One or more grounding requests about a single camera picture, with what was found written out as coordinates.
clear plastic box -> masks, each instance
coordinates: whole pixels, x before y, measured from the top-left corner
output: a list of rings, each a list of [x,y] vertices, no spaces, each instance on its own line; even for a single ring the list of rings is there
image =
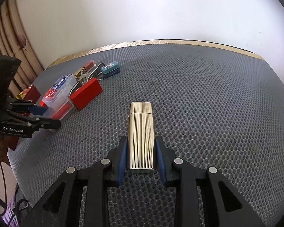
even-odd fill
[[[69,100],[69,92],[76,83],[73,74],[62,76],[55,82],[42,99],[48,107],[44,117],[61,120],[74,108]]]

beige curtain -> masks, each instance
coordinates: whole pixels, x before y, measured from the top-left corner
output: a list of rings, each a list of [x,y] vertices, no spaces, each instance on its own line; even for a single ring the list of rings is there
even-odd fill
[[[1,55],[9,55],[22,61],[9,86],[13,96],[27,88],[43,71],[24,32],[16,0],[6,0],[0,7]]]

gray tablecloth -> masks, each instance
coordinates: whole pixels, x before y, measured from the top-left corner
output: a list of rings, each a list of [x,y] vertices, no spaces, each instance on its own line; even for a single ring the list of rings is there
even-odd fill
[[[103,93],[60,130],[36,132],[8,153],[32,205],[67,167],[104,158],[127,133],[130,103],[148,101],[156,134],[178,157],[200,168],[216,166],[267,226],[282,217],[284,85],[265,61],[204,46],[142,45],[50,67],[34,84],[43,95],[90,59],[118,61],[121,72],[102,80]],[[108,199],[111,226],[173,226],[175,189],[164,188],[158,174],[127,172]]]

gold lighter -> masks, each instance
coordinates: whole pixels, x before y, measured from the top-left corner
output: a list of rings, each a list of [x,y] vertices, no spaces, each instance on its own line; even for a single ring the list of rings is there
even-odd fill
[[[130,104],[127,146],[127,169],[155,170],[156,148],[152,104]]]

silver screw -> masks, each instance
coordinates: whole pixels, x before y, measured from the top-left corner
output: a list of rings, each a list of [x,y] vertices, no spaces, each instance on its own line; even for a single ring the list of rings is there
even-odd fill
[[[109,162],[110,162],[109,159],[102,159],[101,160],[102,165],[107,165],[107,164],[109,164]]]
[[[181,164],[183,163],[183,160],[182,160],[181,158],[175,158],[175,159],[173,160],[173,162],[175,162],[175,163],[178,164],[178,165],[181,165]]]
[[[69,173],[69,174],[72,174],[72,173],[75,172],[75,168],[71,166],[71,167],[66,169],[66,172]]]
[[[218,170],[217,170],[217,168],[211,166],[210,168],[208,168],[208,171],[209,171],[210,173],[217,173]]]

